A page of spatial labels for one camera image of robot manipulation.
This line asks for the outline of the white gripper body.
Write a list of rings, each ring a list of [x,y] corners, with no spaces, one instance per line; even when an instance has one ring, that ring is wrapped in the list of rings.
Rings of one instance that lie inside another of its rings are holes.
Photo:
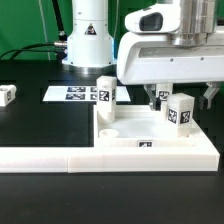
[[[126,33],[119,45],[117,77],[125,85],[224,81],[224,29],[197,47],[172,46],[167,34]]]

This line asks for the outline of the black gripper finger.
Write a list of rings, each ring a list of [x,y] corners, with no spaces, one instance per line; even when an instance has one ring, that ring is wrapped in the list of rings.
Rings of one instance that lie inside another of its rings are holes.
[[[212,99],[218,93],[221,88],[220,82],[207,82],[207,90],[202,96],[199,97],[199,105],[201,109],[210,109],[212,105]]]
[[[155,95],[155,90],[156,90],[156,87],[154,84],[145,84],[144,85],[144,90],[146,91],[149,99],[150,99],[150,108],[152,110],[155,110],[156,109],[156,95]]]

